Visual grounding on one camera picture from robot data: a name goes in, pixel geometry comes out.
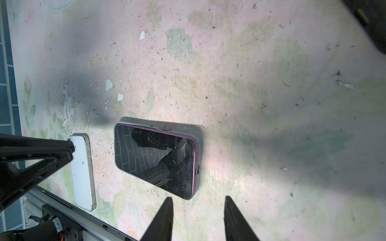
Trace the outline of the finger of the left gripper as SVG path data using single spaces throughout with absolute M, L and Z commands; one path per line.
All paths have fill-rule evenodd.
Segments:
M 1 161 L 62 158 L 72 160 L 74 151 L 75 147 L 71 141 L 1 134 Z
M 30 160 L 37 160 L 37 163 L 25 169 L 12 164 Z M 1 150 L 1 211 L 72 160 L 72 151 Z

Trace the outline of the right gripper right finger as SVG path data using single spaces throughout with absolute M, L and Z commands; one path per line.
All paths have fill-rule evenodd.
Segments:
M 259 241 L 230 196 L 225 197 L 224 225 L 226 241 Z

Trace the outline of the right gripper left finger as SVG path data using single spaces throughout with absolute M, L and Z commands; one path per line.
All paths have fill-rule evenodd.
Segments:
M 167 197 L 140 241 L 171 241 L 173 200 Z

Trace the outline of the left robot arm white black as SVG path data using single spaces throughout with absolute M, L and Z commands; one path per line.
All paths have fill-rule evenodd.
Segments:
M 71 141 L 1 134 L 1 210 L 4 211 L 39 183 L 73 160 Z M 37 218 L 38 225 L 1 233 L 2 241 L 62 241 L 59 218 Z

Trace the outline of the white phone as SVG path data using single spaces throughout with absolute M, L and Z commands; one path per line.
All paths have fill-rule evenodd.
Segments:
M 74 145 L 70 168 L 75 203 L 82 209 L 93 211 L 97 202 L 89 137 L 87 134 L 78 133 L 71 135 L 68 140 Z

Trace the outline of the black phone case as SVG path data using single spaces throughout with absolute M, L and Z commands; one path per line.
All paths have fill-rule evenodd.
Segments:
M 386 1 L 343 0 L 343 3 L 383 54 L 386 53 Z

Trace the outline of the aluminium front rail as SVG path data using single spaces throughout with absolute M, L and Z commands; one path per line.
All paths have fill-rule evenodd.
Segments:
M 47 204 L 79 224 L 83 229 L 85 241 L 134 241 L 133 237 L 117 230 L 111 225 L 99 220 L 91 214 L 79 209 L 75 205 L 55 196 L 40 187 L 31 189 L 25 197 L 39 208 Z

